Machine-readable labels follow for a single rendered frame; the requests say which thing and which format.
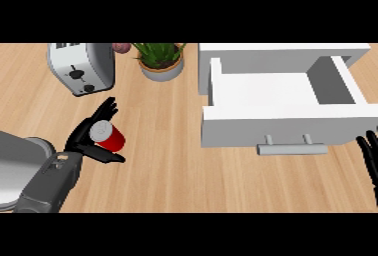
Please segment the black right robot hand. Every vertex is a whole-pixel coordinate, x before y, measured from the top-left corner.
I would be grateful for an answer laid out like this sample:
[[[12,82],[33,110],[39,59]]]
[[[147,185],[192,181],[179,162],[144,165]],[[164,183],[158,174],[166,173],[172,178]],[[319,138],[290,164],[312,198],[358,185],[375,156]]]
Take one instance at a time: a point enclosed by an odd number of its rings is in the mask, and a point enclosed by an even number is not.
[[[367,170],[373,180],[375,202],[378,206],[378,136],[373,130],[368,130],[367,136],[358,136],[356,141],[362,150]]]

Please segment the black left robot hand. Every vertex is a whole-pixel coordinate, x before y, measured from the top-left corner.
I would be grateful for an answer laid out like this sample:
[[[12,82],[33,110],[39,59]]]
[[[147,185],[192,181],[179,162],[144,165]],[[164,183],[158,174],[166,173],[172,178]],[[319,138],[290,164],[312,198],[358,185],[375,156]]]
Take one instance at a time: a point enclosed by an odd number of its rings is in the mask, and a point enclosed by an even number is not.
[[[91,139],[92,126],[98,121],[110,121],[117,112],[116,98],[110,97],[101,104],[93,115],[88,117],[76,127],[65,143],[65,152],[79,152],[102,163],[126,162],[126,158],[120,154],[99,147]]]

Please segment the red can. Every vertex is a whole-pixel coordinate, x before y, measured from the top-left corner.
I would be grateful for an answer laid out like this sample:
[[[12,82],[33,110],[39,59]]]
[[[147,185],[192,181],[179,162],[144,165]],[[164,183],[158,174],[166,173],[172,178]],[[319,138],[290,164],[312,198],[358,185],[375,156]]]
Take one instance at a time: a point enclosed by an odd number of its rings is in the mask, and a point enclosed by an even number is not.
[[[111,152],[119,152],[126,144],[126,137],[107,120],[98,121],[91,128],[91,139]]]

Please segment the white open drawer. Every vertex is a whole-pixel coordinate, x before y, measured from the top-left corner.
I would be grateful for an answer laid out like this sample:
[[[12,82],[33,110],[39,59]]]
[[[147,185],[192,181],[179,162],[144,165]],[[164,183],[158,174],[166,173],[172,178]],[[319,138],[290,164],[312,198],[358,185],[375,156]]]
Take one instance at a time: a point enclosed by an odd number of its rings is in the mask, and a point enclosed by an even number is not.
[[[226,74],[212,60],[210,103],[201,144],[344,144],[378,130],[378,104],[367,102],[344,60],[322,56],[303,73]]]

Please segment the silver toaster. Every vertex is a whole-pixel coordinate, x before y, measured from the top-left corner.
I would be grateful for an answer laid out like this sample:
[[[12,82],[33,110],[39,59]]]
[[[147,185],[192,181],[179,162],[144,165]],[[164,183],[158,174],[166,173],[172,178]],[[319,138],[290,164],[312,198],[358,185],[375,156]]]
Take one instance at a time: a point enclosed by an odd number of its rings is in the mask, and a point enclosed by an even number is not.
[[[111,43],[49,43],[48,65],[77,97],[114,87],[116,55]]]

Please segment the potted green plant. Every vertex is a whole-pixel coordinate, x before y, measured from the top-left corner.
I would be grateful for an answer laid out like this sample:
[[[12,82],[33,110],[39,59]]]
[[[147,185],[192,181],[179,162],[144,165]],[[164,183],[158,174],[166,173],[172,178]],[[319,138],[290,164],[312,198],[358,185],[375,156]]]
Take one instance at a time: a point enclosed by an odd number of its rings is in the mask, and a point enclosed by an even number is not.
[[[155,82],[173,80],[184,70],[184,49],[179,43],[133,43],[142,73]]]

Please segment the white cabinet body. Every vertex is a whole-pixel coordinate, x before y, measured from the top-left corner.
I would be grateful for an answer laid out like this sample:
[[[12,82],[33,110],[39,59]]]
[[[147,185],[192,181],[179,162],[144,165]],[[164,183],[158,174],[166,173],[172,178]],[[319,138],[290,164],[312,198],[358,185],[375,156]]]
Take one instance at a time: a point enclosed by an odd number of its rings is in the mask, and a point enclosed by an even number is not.
[[[198,92],[209,94],[210,60],[228,74],[305,73],[322,56],[340,56],[350,67],[371,50],[368,43],[200,43]]]

